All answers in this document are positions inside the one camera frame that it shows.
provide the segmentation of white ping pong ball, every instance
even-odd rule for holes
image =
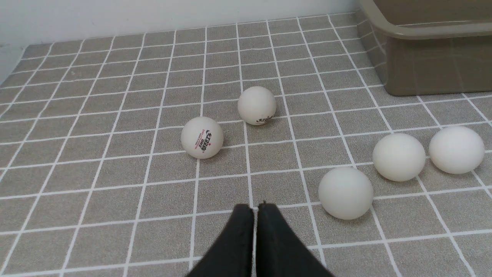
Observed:
[[[223,144],[222,128],[215,120],[206,116],[191,119],[181,131],[183,149],[197,159],[208,159],[215,156]]]
[[[367,176],[357,169],[335,168],[326,173],[318,187],[318,198],[332,216],[352,220],[372,205],[374,191]]]
[[[386,179],[404,182],[415,178],[424,169],[426,151],[411,135],[391,134],[377,142],[372,161]]]
[[[480,135],[470,128],[447,127],[430,140],[429,155],[434,165],[442,171],[464,174],[482,163],[485,145]]]
[[[263,125],[277,111],[277,102],[271,91],[264,87],[250,87],[243,91],[238,101],[241,118],[251,125]]]

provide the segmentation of white grout line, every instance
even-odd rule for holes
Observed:
[[[80,44],[79,51],[78,51],[78,53],[77,53],[77,55],[76,55],[75,57],[77,57],[77,56],[78,56],[78,54],[80,53],[80,50],[81,50],[81,49],[82,49],[82,43]],[[68,71],[69,71],[69,69],[67,69],[67,70],[65,71],[65,73],[64,73],[64,75],[63,75],[63,77],[62,77],[61,79],[65,78],[65,76],[68,74]],[[61,81],[57,84],[57,86],[56,86],[55,90],[54,90],[54,91],[53,91],[53,93],[51,94],[51,98],[50,98],[50,99],[46,102],[46,104],[45,104],[45,106],[43,107],[43,109],[39,112],[38,117],[35,119],[34,123],[33,123],[33,124],[32,124],[32,126],[31,126],[31,129],[30,129],[30,130],[28,131],[28,133],[26,134],[26,136],[25,136],[24,140],[26,140],[26,139],[27,139],[27,138],[31,135],[31,132],[34,130],[34,127],[36,126],[36,123],[38,122],[38,120],[39,120],[39,118],[40,118],[41,114],[42,114],[42,113],[46,110],[46,108],[48,107],[48,105],[49,105],[49,103],[50,103],[51,99],[55,96],[55,93],[56,93],[56,91],[58,90],[58,88],[60,87],[60,84],[61,84]],[[65,145],[66,145],[66,142],[67,142],[67,141],[68,141],[68,139],[65,139],[65,140],[63,141],[63,144],[61,145],[61,148],[60,148],[60,150],[58,151],[58,154],[57,154],[57,157],[56,157],[56,159],[55,159],[55,162],[57,162],[57,161],[58,161],[58,159],[60,158],[60,156],[62,155],[62,151],[63,151],[63,149],[64,149],[64,147],[65,147]],[[20,152],[20,150],[21,150],[21,148],[22,148],[22,146],[23,146],[23,145],[24,145],[24,142],[22,142],[22,143],[21,143],[21,145],[19,146],[19,148],[17,148],[17,151],[14,153],[13,157],[10,159],[10,162],[9,162],[8,166],[11,166],[11,165],[12,165],[12,163],[14,162],[15,158],[17,157],[17,154]],[[46,176],[46,178],[45,178],[45,180],[44,180],[44,182],[43,182],[43,185],[41,186],[41,189],[40,189],[40,190],[39,190],[39,192],[37,193],[37,195],[36,195],[36,199],[34,200],[34,203],[32,204],[32,206],[31,206],[31,208],[30,208],[30,210],[29,210],[29,213],[28,213],[28,215],[27,215],[26,219],[24,220],[24,223],[22,224],[22,227],[21,227],[21,232],[20,232],[20,233],[16,236],[15,241],[14,241],[14,243],[12,244],[12,247],[10,248],[10,250],[9,250],[9,252],[8,252],[8,254],[7,254],[7,256],[6,256],[5,260],[4,260],[4,262],[3,262],[2,268],[0,269],[0,276],[1,276],[4,272],[5,272],[5,269],[7,268],[8,262],[9,262],[10,258],[12,257],[12,253],[14,252],[14,249],[15,249],[15,247],[17,246],[17,243],[19,242],[19,239],[20,239],[20,237],[21,237],[21,233],[22,233],[22,231],[24,231],[24,230],[26,229],[26,226],[27,226],[27,224],[28,224],[28,222],[29,222],[29,220],[30,220],[30,218],[31,218],[31,216],[32,216],[32,213],[34,212],[34,209],[36,208],[36,205],[37,205],[37,203],[39,202],[39,199],[40,199],[40,197],[41,197],[41,193],[43,192],[44,188],[45,188],[45,187],[46,187],[46,185],[48,184],[48,179],[50,178],[51,173],[53,172],[54,168],[55,168],[55,166],[54,166],[54,165],[53,165],[53,166],[51,166],[50,171],[48,172],[48,175]],[[7,171],[4,171],[4,172],[2,173],[2,176],[0,177],[0,182],[1,182],[1,179],[5,176],[6,172],[7,172]]]
[[[297,20],[297,24],[299,25],[299,29],[302,30],[301,24],[299,23],[299,19],[296,18],[296,20]],[[272,40],[272,36],[270,34],[270,27],[269,27],[268,20],[266,21],[266,23],[267,23],[268,35],[269,35],[269,38],[270,38],[270,46],[272,47],[272,54],[273,54],[274,61],[275,61],[275,68],[277,70],[278,82],[280,84],[280,91],[282,92],[282,99],[283,99],[283,105],[285,107],[285,114],[287,115],[287,121],[288,121],[288,124],[289,124],[290,135],[291,135],[292,140],[293,140],[293,143],[292,144],[294,146],[294,152],[296,153],[297,167],[299,169],[299,173],[300,173],[300,176],[301,176],[301,181],[303,183],[304,195],[305,195],[305,198],[306,198],[307,207],[308,207],[308,210],[309,210],[309,215],[311,217],[311,223],[312,223],[312,227],[313,227],[313,231],[314,231],[314,237],[316,239],[316,243],[318,245],[321,245],[321,239],[319,237],[319,232],[318,232],[318,227],[317,227],[317,224],[316,224],[316,219],[314,217],[314,212],[313,212],[312,206],[311,206],[311,199],[309,197],[309,191],[308,191],[308,186],[306,184],[306,178],[304,176],[304,171],[303,171],[303,166],[302,166],[302,162],[301,162],[301,157],[299,155],[299,149],[297,148],[296,136],[294,134],[294,128],[292,127],[292,121],[290,119],[289,107],[287,105],[287,99],[285,97],[285,93],[284,93],[284,90],[283,90],[282,77],[280,75],[280,70],[278,68],[277,56],[276,56],[275,50],[273,48],[273,40]],[[324,267],[326,267],[325,255],[324,255],[322,249],[319,248],[318,249],[318,252],[319,252],[319,255],[320,255],[321,264]]]
[[[176,32],[177,31],[174,31],[174,38],[173,38],[174,42],[176,42]],[[171,64],[173,61],[174,46],[175,46],[175,44],[173,44],[173,48],[171,49],[171,58],[169,59],[169,64],[168,64],[168,69],[167,69],[168,71],[171,69]],[[157,122],[155,124],[155,129],[154,129],[154,138],[152,140],[151,153],[150,153],[149,160],[147,162],[147,168],[146,168],[145,177],[144,177],[144,184],[142,185],[142,191],[140,192],[140,199],[139,199],[138,206],[137,206],[137,213],[135,215],[135,223],[133,223],[133,228],[132,228],[131,236],[130,236],[130,243],[128,245],[128,252],[126,254],[126,262],[125,262],[125,267],[123,270],[123,277],[126,277],[128,274],[128,266],[129,266],[130,260],[131,260],[131,255],[132,255],[132,251],[133,251],[133,244],[135,243],[135,233],[137,232],[138,220],[140,219],[140,213],[142,211],[142,203],[144,201],[147,182],[149,180],[149,173],[150,173],[151,164],[152,164],[152,157],[153,157],[153,153],[155,150],[155,142],[157,141],[157,134],[159,131],[159,124],[160,124],[160,120],[161,120],[161,116],[162,116],[164,99],[166,97],[166,88],[167,88],[168,80],[169,80],[169,74],[166,74],[166,81],[164,84],[164,89],[162,91],[162,97],[161,97],[161,101],[160,101],[159,114],[157,116]]]
[[[427,113],[432,117],[432,119],[434,120],[434,122],[437,124],[437,126],[440,128],[440,129],[443,129],[442,126],[439,124],[439,121],[436,119],[436,117],[433,115],[433,113],[431,112],[431,110],[429,110],[429,108],[427,107],[427,105],[422,101],[422,98],[420,96],[417,96],[417,98],[419,99],[419,101],[422,103],[422,105],[424,105],[424,108],[426,109]],[[422,182],[422,180],[420,179],[419,176],[416,177],[417,181],[419,182],[421,188],[422,188],[422,191],[425,193],[425,196],[427,198],[427,200],[429,201],[430,205],[432,206],[432,209],[434,210],[436,216],[437,216],[437,219],[439,220],[439,222],[441,223],[442,227],[444,228],[444,230],[446,231],[446,233],[448,234],[448,237],[449,237],[449,240],[451,241],[451,243],[453,244],[456,252],[458,253],[458,256],[460,257],[461,261],[463,261],[464,265],[466,266],[466,268],[468,269],[468,271],[470,272],[470,275],[471,277],[475,277],[475,272],[473,270],[473,268],[471,267],[470,263],[468,263],[468,261],[466,260],[466,258],[464,257],[463,255],[463,252],[461,251],[460,247],[458,246],[458,244],[456,243],[456,240],[454,239],[453,235],[451,235],[451,231],[449,230],[446,222],[444,222],[444,219],[442,218],[439,210],[437,209],[437,206],[435,205],[434,201],[432,200],[432,198],[430,197],[430,194],[428,193],[427,191],[427,188],[425,187],[424,183]]]
[[[142,54],[142,49],[143,49],[144,42],[145,42],[145,34],[142,36],[142,47],[140,48],[140,51],[139,51],[139,53],[138,53],[138,58],[139,58],[139,57],[140,57],[140,55]],[[135,63],[135,65],[133,66],[133,71],[132,71],[132,74],[134,74],[134,73],[135,73],[135,70],[137,69],[137,66],[138,66],[138,62],[136,62],[136,63]],[[99,73],[97,74],[97,76],[99,76],[99,75],[100,75],[101,71],[102,71],[102,67],[101,67],[101,69],[99,70]],[[108,149],[109,149],[109,144],[111,143],[111,138],[113,137],[113,133],[114,133],[114,131],[115,131],[115,129],[116,129],[116,125],[117,125],[118,120],[119,120],[119,118],[120,118],[120,115],[121,115],[121,110],[122,110],[122,108],[123,108],[123,105],[124,105],[124,102],[125,102],[126,96],[127,96],[127,94],[128,94],[128,89],[130,88],[130,85],[131,85],[132,79],[133,79],[133,76],[132,76],[132,77],[130,77],[130,80],[128,81],[128,85],[127,85],[127,87],[126,87],[126,92],[125,92],[125,94],[123,95],[123,99],[122,99],[122,102],[121,102],[121,104],[120,104],[120,108],[119,108],[119,110],[118,110],[118,114],[116,115],[115,122],[113,123],[113,127],[112,127],[112,129],[111,129],[111,134],[109,135],[109,137],[108,137],[108,141],[106,142],[106,146],[105,146],[105,148],[104,148],[104,152],[103,152],[103,154],[102,154],[102,158],[105,158],[105,157],[106,157],[106,154],[107,154],[107,152],[108,152]],[[84,203],[84,207],[82,208],[82,212],[81,212],[81,214],[80,214],[80,218],[79,218],[79,222],[78,222],[78,224],[77,224],[77,228],[75,228],[75,232],[74,232],[73,237],[72,237],[72,240],[71,240],[71,242],[70,242],[70,246],[69,246],[68,251],[67,251],[67,253],[66,253],[65,260],[64,260],[64,263],[63,263],[63,267],[61,268],[60,277],[63,277],[63,275],[64,275],[64,273],[65,273],[65,269],[66,269],[66,267],[67,267],[67,265],[68,265],[68,262],[69,262],[69,260],[70,260],[71,253],[72,253],[73,247],[74,247],[74,245],[75,245],[75,241],[76,241],[76,239],[77,239],[77,235],[78,235],[79,230],[80,230],[80,225],[82,225],[82,222],[84,221],[84,216],[85,216],[85,213],[86,213],[86,211],[87,211],[87,207],[88,207],[88,205],[89,205],[89,201],[91,200],[92,192],[94,191],[94,188],[95,188],[95,185],[96,185],[97,179],[98,179],[98,177],[99,177],[99,173],[101,172],[102,164],[103,164],[103,160],[101,160],[101,161],[99,162],[99,166],[97,167],[97,171],[96,171],[96,173],[95,173],[94,180],[92,181],[91,189],[89,190],[89,193],[88,193],[88,195],[87,195],[86,201],[85,201],[85,203]]]
[[[333,23],[332,23],[332,20],[331,20],[331,18],[330,18],[330,15],[328,15],[328,21],[330,22],[330,25],[333,27]],[[342,45],[342,47],[343,47],[344,51],[345,51],[347,54],[349,54],[349,52],[348,52],[347,48],[345,47],[345,45],[344,45],[344,44],[343,44],[343,42],[341,41],[341,38],[340,38],[340,35],[338,34],[338,31],[337,31],[336,29],[334,29],[334,30],[335,30],[335,35],[336,35],[336,36],[337,36],[337,38],[339,39],[340,44]],[[386,118],[384,117],[384,114],[382,113],[381,109],[378,107],[377,102],[376,102],[376,100],[374,99],[374,96],[372,95],[372,93],[370,92],[369,88],[367,87],[367,84],[366,84],[366,82],[364,81],[364,78],[362,77],[362,75],[361,75],[361,73],[360,73],[359,69],[358,69],[358,68],[357,68],[357,66],[355,65],[355,62],[353,61],[352,56],[348,55],[348,58],[350,59],[350,62],[352,63],[352,66],[354,67],[355,71],[357,72],[357,74],[358,74],[358,76],[359,76],[359,78],[360,78],[360,80],[361,80],[362,84],[364,85],[365,89],[366,89],[366,90],[367,90],[367,92],[369,93],[369,95],[370,95],[370,97],[371,97],[372,101],[374,102],[374,105],[375,105],[375,106],[376,106],[376,108],[378,109],[379,114],[381,115],[381,117],[382,117],[383,121],[384,121],[384,122],[385,122],[385,124],[386,124],[386,127],[388,128],[388,130],[389,130],[391,133],[393,133],[394,131],[391,129],[390,124],[388,123],[388,121],[387,121],[387,120],[386,120]],[[374,207],[373,207],[372,205],[371,205],[371,207],[370,207],[370,212],[371,212],[371,214],[372,214],[372,216],[373,216],[373,218],[374,218],[374,221],[375,221],[375,223],[376,223],[376,227],[378,228],[378,231],[379,231],[379,234],[380,234],[380,236],[381,236],[381,239],[384,241],[384,246],[385,246],[385,248],[386,248],[386,252],[388,252],[388,257],[390,258],[390,261],[391,261],[391,264],[392,264],[392,266],[393,266],[393,269],[395,270],[396,275],[397,275],[398,277],[401,277],[401,276],[402,276],[402,275],[401,275],[401,272],[400,272],[400,270],[398,269],[398,266],[397,266],[397,264],[396,264],[396,262],[395,262],[395,258],[393,257],[393,253],[391,252],[390,246],[389,246],[389,244],[388,244],[388,242],[387,242],[387,240],[386,240],[386,235],[385,235],[385,234],[384,234],[384,232],[383,232],[383,229],[382,229],[382,227],[381,227],[381,223],[379,222],[379,219],[378,219],[378,217],[377,217],[377,214],[376,214],[376,212],[375,212],[375,210],[374,210]]]
[[[204,94],[205,94],[205,72],[207,64],[207,27],[205,27],[205,55],[203,57],[203,75],[202,75],[202,95],[200,97],[200,116],[203,116],[203,104],[204,104]],[[190,247],[189,247],[189,257],[190,259],[195,253],[195,229],[196,229],[196,214],[198,209],[198,186],[200,183],[200,159],[196,159],[196,174],[195,174],[195,190],[193,196],[193,217],[191,218],[191,235],[190,235]],[[188,263],[188,271],[193,269],[193,261],[190,260]]]

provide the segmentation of white wall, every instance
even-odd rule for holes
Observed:
[[[0,45],[353,11],[356,0],[0,0]]]

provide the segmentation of gray tiled floor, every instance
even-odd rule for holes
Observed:
[[[236,101],[257,85],[277,117],[252,127]],[[491,101],[388,95],[351,14],[29,46],[0,85],[0,275],[183,276],[234,204],[267,200],[338,277],[490,277]],[[198,167],[179,136],[201,114],[225,142]],[[373,168],[384,135],[427,147],[455,124],[484,139],[475,172],[428,162],[394,183]],[[347,165],[375,194],[350,222],[317,197]]]

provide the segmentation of floor tile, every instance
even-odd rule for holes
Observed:
[[[207,55],[207,68],[236,66],[239,64],[238,53],[217,53]]]
[[[203,256],[215,242],[229,220],[230,213],[207,214],[196,217],[194,256]]]
[[[142,46],[143,35],[120,35],[113,41],[113,49]]]
[[[69,67],[75,55],[48,57],[41,65],[40,69],[55,69]]]
[[[145,35],[144,46],[173,44],[174,33],[173,31],[148,33]]]
[[[492,228],[492,199],[483,190],[431,195],[451,232]]]
[[[81,228],[67,268],[125,263],[133,223]]]
[[[166,272],[169,276],[185,276],[188,273],[188,262],[169,263],[162,265],[133,266],[128,268],[128,277],[156,277]]]
[[[55,161],[63,139],[26,142],[17,154],[13,166],[47,164]]]
[[[251,172],[296,169],[296,153],[291,142],[249,146]]]
[[[50,168],[50,166],[43,166],[9,169],[0,182],[0,196],[38,193]]]
[[[200,177],[246,174],[244,147],[223,148],[210,159],[200,161]]]
[[[51,100],[41,116],[60,116],[77,114],[84,103],[84,98]]]
[[[112,40],[112,37],[86,39],[84,43],[82,43],[81,52],[109,50]]]
[[[350,89],[363,87],[356,71],[322,73],[321,80],[326,90]]]
[[[245,65],[241,66],[241,70],[244,80],[274,78],[278,76],[275,63]]]
[[[190,101],[193,99],[195,103],[200,102],[202,89],[201,88],[194,88],[194,89],[195,90],[188,90],[189,94],[193,93],[193,95],[190,97],[191,98]],[[240,96],[241,96],[240,82],[217,84],[217,85],[206,85],[203,92],[203,100],[205,102],[238,99]]]
[[[166,82],[166,73],[152,73],[134,76],[128,90],[163,89]]]
[[[130,77],[99,79],[95,82],[91,94],[125,92],[129,81]]]
[[[0,232],[21,230],[34,200],[35,197],[0,200],[0,211],[4,215]]]
[[[186,153],[157,155],[152,158],[149,183],[195,179],[196,159]]]
[[[268,35],[267,23],[246,23],[238,24],[239,37]]]
[[[207,43],[207,52],[210,53],[210,44]],[[189,56],[189,55],[199,55],[205,52],[205,43],[188,43],[188,44],[178,44],[174,46],[174,57],[179,56]]]
[[[465,174],[448,174],[438,169],[430,159],[427,159],[426,165],[419,174],[422,183],[427,191],[439,191],[458,188],[479,187],[472,173]]]
[[[114,134],[106,157],[150,154],[154,131]]]
[[[169,73],[167,87],[197,86],[202,85],[202,83],[203,71],[201,70],[176,71]]]
[[[203,105],[203,116],[210,117],[217,122],[241,120],[237,101],[205,103]]]
[[[388,252],[383,244],[326,248],[326,267],[336,276],[393,276]]]
[[[448,238],[395,242],[390,243],[390,248],[396,265],[404,276],[469,275]]]
[[[251,176],[253,204],[292,205],[305,203],[303,182],[299,172],[267,173]]]
[[[203,68],[203,55],[190,57],[175,57],[171,63],[171,71]]]
[[[109,133],[113,129],[117,113],[81,115],[75,124],[72,135]]]
[[[303,31],[303,33],[307,43],[338,40],[337,35],[335,34],[335,31],[333,29]]]
[[[476,276],[486,277],[492,274],[487,257],[492,255],[492,235],[476,234],[455,237],[464,258],[473,268]]]
[[[312,210],[322,244],[381,239],[370,211],[354,220],[341,220],[329,215],[321,205],[313,206]]]
[[[123,109],[137,109],[160,106],[162,90],[131,92],[126,95]]]
[[[33,123],[34,120],[0,123],[0,142],[23,141]]]
[[[372,96],[376,100],[378,106],[390,106],[399,104],[417,103],[419,100],[416,96],[393,96],[386,92],[384,87],[369,88]]]
[[[322,92],[286,96],[285,101],[291,115],[330,111],[326,96]]]
[[[205,83],[225,83],[237,81],[239,79],[239,67],[228,67],[205,70]]]
[[[316,17],[307,17],[307,18],[299,18],[299,24],[301,24],[301,28],[303,31],[306,30],[316,30],[316,29],[326,29],[331,28],[330,21],[328,20],[328,16],[316,16]]]
[[[173,50],[172,45],[144,47],[144,49],[142,49],[142,53],[140,53],[140,60],[169,58],[171,56],[172,50]]]
[[[350,164],[341,138],[298,141],[297,148],[303,168]]]
[[[94,181],[99,162],[56,165],[44,192],[88,189]]]
[[[235,24],[207,28],[207,40],[236,38],[236,35]]]
[[[210,95],[210,93],[207,93],[207,88],[211,86],[205,86],[204,101],[215,100],[208,99],[208,95]],[[164,105],[200,103],[201,98],[202,87],[167,88],[166,95],[164,97]]]
[[[134,219],[141,191],[140,187],[94,191],[83,224]]]
[[[200,116],[200,105],[164,107],[160,116],[159,127],[184,126],[191,119]]]
[[[388,130],[377,109],[337,112],[336,115],[345,135]]]
[[[115,131],[154,129],[158,114],[157,108],[121,112]]]
[[[309,58],[307,50],[305,45],[277,47],[275,48],[275,57],[277,61]]]
[[[63,266],[73,229],[22,234],[6,274],[57,270]]]
[[[426,106],[442,125],[484,120],[466,100],[428,103]]]
[[[61,153],[60,162],[77,161],[86,159],[99,159],[102,157],[109,136],[69,138]]]
[[[387,135],[389,135],[389,133],[345,137],[345,141],[347,142],[348,149],[352,154],[354,162],[372,162],[372,151],[374,150],[376,143]]]
[[[199,213],[232,210],[236,204],[249,204],[247,177],[201,180],[197,200]]]
[[[373,206],[388,239],[446,233],[425,196],[376,200]]]
[[[176,31],[176,43],[188,43],[205,40],[205,28]]]
[[[274,47],[304,44],[303,35],[299,33],[272,35]]]
[[[138,58],[139,52],[140,49],[111,50],[111,52],[109,52],[109,56],[106,62],[113,63],[113,62],[135,61]]]
[[[194,181],[147,186],[140,218],[192,214],[194,195]]]
[[[291,140],[287,118],[274,118],[260,126],[246,125],[248,143]]]
[[[381,111],[393,130],[436,126],[422,105],[382,108]]]
[[[282,77],[316,73],[311,59],[279,62],[278,71]]]
[[[189,256],[191,217],[140,222],[131,262],[180,259]]]
[[[375,197],[422,192],[422,188],[415,178],[406,182],[394,182],[381,176],[374,165],[358,166],[357,169],[371,181]]]
[[[306,76],[284,77],[282,80],[283,92],[285,94],[322,91],[316,74]]]
[[[45,84],[37,86],[27,86],[22,90],[16,102],[48,100],[53,95],[57,84]]]
[[[44,109],[46,102],[13,104],[1,117],[2,120],[36,118]]]
[[[374,107],[374,102],[366,89],[340,90],[328,92],[333,110],[348,110]]]
[[[77,225],[88,193],[41,196],[26,229]]]
[[[105,160],[96,187],[143,184],[148,157]]]

